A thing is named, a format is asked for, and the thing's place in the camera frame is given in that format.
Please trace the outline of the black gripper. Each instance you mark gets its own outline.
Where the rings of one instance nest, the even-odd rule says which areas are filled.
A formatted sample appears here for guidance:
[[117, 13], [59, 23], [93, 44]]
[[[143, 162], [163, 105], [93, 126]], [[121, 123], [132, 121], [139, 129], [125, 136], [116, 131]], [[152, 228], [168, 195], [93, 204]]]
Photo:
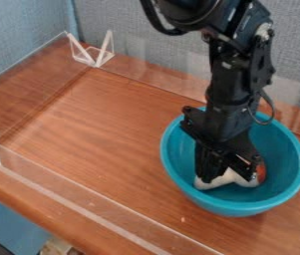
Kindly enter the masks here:
[[261, 93], [238, 95], [204, 93], [203, 110], [184, 106], [182, 130], [195, 141], [194, 172], [203, 183], [210, 183], [227, 169], [246, 180], [257, 178], [262, 159], [249, 138]]

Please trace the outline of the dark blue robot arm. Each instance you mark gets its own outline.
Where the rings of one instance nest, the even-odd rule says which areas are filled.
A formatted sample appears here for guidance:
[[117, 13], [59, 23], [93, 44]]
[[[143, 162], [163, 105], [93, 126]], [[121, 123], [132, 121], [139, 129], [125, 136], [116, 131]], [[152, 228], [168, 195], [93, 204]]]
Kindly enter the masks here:
[[263, 160], [250, 138], [258, 103], [269, 97], [274, 67], [270, 13], [258, 0], [139, 0], [152, 28], [168, 36], [200, 34], [208, 45], [211, 79], [206, 107], [182, 109], [180, 129], [194, 139], [194, 186], [265, 179]]

